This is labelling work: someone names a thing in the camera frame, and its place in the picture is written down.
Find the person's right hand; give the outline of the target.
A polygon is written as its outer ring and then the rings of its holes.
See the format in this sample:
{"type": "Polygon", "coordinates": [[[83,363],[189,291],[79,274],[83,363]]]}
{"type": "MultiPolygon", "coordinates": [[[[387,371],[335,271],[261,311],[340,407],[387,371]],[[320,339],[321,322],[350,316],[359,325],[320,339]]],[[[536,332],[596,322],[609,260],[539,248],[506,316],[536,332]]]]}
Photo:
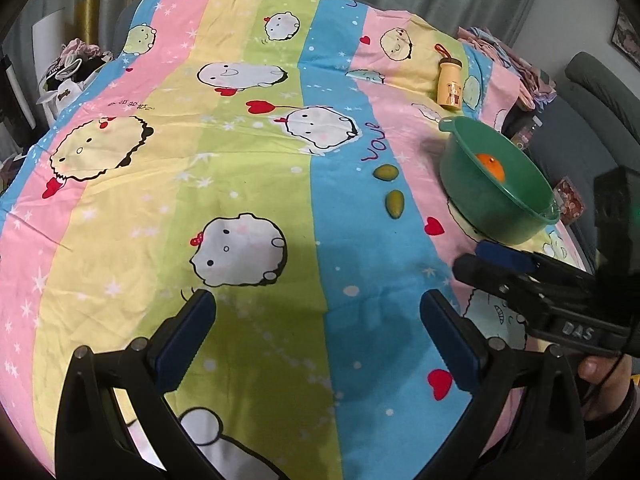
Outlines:
{"type": "Polygon", "coordinates": [[[588,356],[578,366],[578,376],[593,385],[592,396],[582,409],[585,420],[616,412],[623,404],[631,382],[632,359],[588,356]]]}

